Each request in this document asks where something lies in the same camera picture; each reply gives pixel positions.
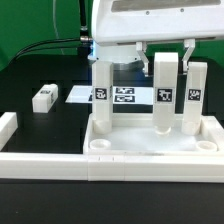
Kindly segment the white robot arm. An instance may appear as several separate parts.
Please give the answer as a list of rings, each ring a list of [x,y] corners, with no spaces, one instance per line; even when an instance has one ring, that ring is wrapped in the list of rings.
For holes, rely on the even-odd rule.
[[[195,43],[224,39],[224,0],[93,0],[91,60],[148,64],[149,44],[182,42],[183,69]]]

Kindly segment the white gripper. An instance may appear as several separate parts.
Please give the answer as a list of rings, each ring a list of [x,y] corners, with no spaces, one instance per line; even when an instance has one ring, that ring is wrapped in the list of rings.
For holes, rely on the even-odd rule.
[[[92,37],[99,45],[136,43],[149,76],[146,42],[184,40],[183,73],[194,39],[224,37],[224,0],[94,0]]]

